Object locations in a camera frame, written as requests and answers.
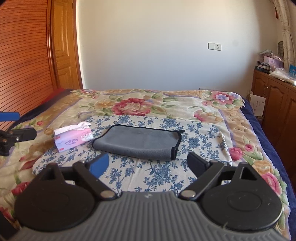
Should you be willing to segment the purple and grey towel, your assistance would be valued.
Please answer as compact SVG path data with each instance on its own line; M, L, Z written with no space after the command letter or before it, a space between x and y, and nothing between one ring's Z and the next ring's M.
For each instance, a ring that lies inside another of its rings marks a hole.
M93 148L143 160L175 160L184 130L112 125L92 142Z

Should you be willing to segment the wooden door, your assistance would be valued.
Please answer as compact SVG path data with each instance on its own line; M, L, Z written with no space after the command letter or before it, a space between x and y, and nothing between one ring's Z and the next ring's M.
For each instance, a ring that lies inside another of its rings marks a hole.
M78 56L76 3L56 0L51 3L51 36L56 80L64 89L82 89Z

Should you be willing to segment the clutter pile on cabinet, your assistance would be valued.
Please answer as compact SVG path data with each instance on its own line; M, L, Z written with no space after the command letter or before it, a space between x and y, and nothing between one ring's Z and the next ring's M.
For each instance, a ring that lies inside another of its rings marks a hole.
M254 69L295 86L295 66L289 65L287 71L284 68L283 59L274 54L273 51L259 52L259 60Z

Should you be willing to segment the floral bed blanket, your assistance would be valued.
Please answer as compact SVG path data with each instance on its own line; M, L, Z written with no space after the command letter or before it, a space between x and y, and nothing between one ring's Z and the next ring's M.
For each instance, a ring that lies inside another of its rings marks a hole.
M283 213L276 230L295 240L295 208L290 208L287 184L264 152L250 122L242 112L244 100L233 92L151 91L141 89L97 91L64 90L50 96L38 107L11 125L12 129L34 128L37 137L17 143L10 156L1 157L1 215L16 225L14 203L37 173L50 162L70 166L79 160L92 160L98 151L86 143L57 152L54 130L86 121L92 116L148 116L203 123L224 123L230 132L228 149L232 165L250 164L279 196Z

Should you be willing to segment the navy blue bed sheet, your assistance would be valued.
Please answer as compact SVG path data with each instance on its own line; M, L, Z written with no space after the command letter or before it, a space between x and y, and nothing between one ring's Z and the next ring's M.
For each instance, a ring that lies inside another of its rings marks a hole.
M279 170L280 176L282 177L283 181L287 184L287 197L288 197L288 201L290 203L290 208L291 209L295 208L295 194L294 194L290 179L289 179L287 172L284 168L284 165L283 165L278 153L276 152L276 150L274 149L274 147L272 146L272 144L270 143L270 141L266 137L257 118L254 116L250 103L248 102L248 100L246 98L243 97L242 99L244 100L244 107L242 107L242 112L245 115L245 117L247 118L247 120L250 122L250 124L253 128L253 131L256 134L256 136L258 137L258 140L259 140L260 145L262 146L264 152L267 154L267 156L269 157L271 162L274 164L275 168L277 168Z

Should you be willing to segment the white paper bag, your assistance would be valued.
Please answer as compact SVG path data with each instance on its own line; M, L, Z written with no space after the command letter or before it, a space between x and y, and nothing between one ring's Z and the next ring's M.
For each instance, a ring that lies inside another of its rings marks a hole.
M254 94L249 95L249 103L252 107L254 116L263 117L266 98Z

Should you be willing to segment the white wall switch socket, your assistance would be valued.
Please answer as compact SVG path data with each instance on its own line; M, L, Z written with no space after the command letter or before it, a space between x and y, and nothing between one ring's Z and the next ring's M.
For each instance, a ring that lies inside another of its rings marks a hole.
M208 50L221 51L222 45L217 43L208 43Z

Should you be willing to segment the blue floral white cloth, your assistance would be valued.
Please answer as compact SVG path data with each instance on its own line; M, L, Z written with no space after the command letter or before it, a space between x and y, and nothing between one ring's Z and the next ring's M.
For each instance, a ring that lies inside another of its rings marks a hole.
M109 154L109 162L99 179L117 194L123 191L173 191L178 194L196 180L187 165L190 151L206 161L216 160L227 166L232 165L228 151L232 147L232 140L224 123L130 115L92 116L86 121L91 123L96 138L115 124L168 131L184 130L175 161L143 160Z

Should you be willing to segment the beige patterned curtain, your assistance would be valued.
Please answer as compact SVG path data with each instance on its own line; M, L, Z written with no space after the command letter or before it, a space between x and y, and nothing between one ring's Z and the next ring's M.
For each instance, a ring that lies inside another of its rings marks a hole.
M286 0L274 0L274 5L281 23L284 50L284 67L286 70L295 64L295 48L291 31L291 18Z

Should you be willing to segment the wooden slatted headboard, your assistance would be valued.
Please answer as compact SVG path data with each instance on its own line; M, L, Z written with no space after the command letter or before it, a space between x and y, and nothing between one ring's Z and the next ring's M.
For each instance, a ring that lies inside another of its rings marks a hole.
M51 1L1 5L1 111L24 115L54 90Z

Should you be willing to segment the pink cotton tissue box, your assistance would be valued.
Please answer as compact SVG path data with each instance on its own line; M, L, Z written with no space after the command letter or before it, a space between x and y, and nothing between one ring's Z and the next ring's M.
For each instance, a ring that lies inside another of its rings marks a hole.
M81 121L78 124L54 130L54 142L59 153L93 140L91 123Z

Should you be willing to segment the wooden cabinet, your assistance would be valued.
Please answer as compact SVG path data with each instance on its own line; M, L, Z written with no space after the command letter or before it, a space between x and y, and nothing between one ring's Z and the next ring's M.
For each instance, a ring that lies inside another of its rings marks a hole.
M254 70L251 91L266 98L262 128L291 174L295 169L295 87Z

